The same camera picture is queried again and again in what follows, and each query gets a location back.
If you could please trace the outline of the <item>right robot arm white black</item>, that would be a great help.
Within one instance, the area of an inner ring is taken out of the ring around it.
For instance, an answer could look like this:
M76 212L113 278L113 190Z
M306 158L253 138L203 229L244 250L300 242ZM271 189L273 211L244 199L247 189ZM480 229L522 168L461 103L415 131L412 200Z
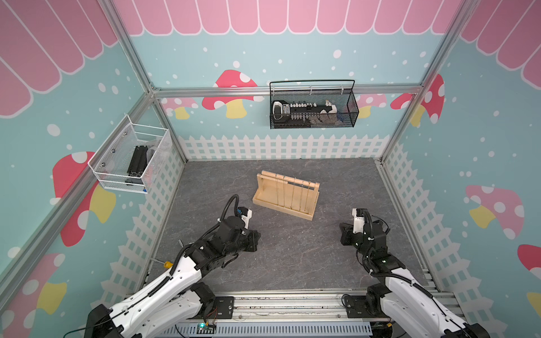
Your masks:
M341 223L340 243L356 250L356 260L378 284L367 289L364 308L386 315L410 337L489 337L480 324L468 324L420 285L389 252L388 224L366 208L352 210L353 223Z

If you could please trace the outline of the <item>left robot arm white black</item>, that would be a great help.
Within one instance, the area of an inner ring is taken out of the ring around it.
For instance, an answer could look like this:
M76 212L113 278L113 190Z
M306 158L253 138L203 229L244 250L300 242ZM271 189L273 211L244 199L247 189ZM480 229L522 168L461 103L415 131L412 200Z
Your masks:
M217 224L186 244L166 272L123 301L91 310L84 336L156 337L180 321L216 316L216 296L203 278L242 252L255 252L261 237L249 229L252 212L239 200L232 195Z

